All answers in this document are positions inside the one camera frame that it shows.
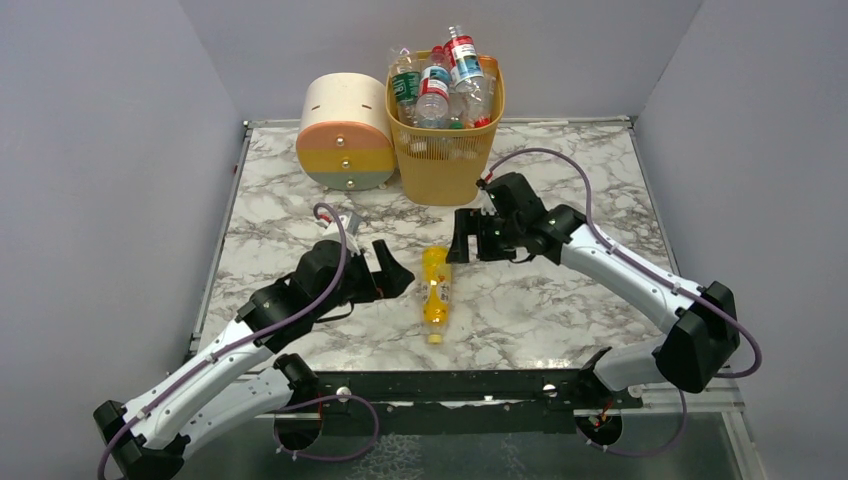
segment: bottle label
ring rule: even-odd
[[[418,96],[428,93],[435,93],[448,97],[448,84],[450,84],[450,74],[443,67],[433,65],[424,69],[421,72],[421,87],[418,89]]]
[[[431,298],[438,298],[445,305],[450,304],[450,283],[446,282],[442,277],[436,285],[422,283],[420,287],[421,300],[427,303]]]
[[[477,58],[477,49],[468,35],[452,38],[446,45],[445,51],[451,62],[451,77],[453,84],[468,80],[469,78],[482,77],[483,69],[480,68],[480,60]]]
[[[397,103],[412,103],[418,98],[418,84],[421,83],[418,72],[406,72],[392,77],[392,89]]]
[[[439,300],[442,301],[445,305],[450,303],[450,284],[446,282],[439,283],[437,288],[439,292]]]

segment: screw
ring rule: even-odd
[[[645,389],[642,385],[630,385],[627,387],[627,393],[629,393],[633,398],[642,398],[642,394],[645,393]]]
[[[338,389],[338,390],[336,390],[336,395],[350,395],[350,389],[349,389],[349,388],[347,388],[347,387],[339,387],[339,389]],[[349,399],[347,399],[347,398],[340,398],[340,399],[339,399],[339,401],[340,401],[341,403],[345,403],[345,402],[347,402],[348,400],[349,400]]]
[[[554,397],[556,397],[556,386],[554,386],[552,383],[549,383],[549,384],[545,385],[544,387],[542,387],[542,392],[546,396],[554,398]]]

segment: mesh basket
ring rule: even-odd
[[[424,60],[429,54],[418,52],[418,58]],[[475,182],[486,167],[503,116],[500,69],[492,99],[492,123],[481,128],[445,130],[404,125],[398,121],[391,79],[386,85],[386,110],[406,196],[417,204],[436,206],[464,205],[474,200]]]

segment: plastic bottle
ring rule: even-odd
[[[442,47],[433,47],[421,72],[415,118],[421,128],[445,128],[448,123],[450,74]]]
[[[462,121],[465,111],[465,99],[452,86],[448,88],[448,128],[465,128]]]
[[[395,92],[398,120],[404,125],[415,124],[415,102],[418,101],[418,56],[404,45],[389,49],[389,77]]]
[[[421,255],[424,328],[427,343],[440,344],[448,326],[451,268],[446,247],[429,247]]]
[[[454,88],[465,97],[465,113],[469,122],[474,127],[484,127],[491,123],[491,103],[487,107],[488,86],[474,41],[460,25],[448,28],[448,32],[450,39],[445,44],[445,52],[450,61]]]

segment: yellow stripe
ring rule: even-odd
[[[391,147],[362,150],[298,150],[297,157],[307,172],[343,173],[391,171],[395,168],[395,153]]]

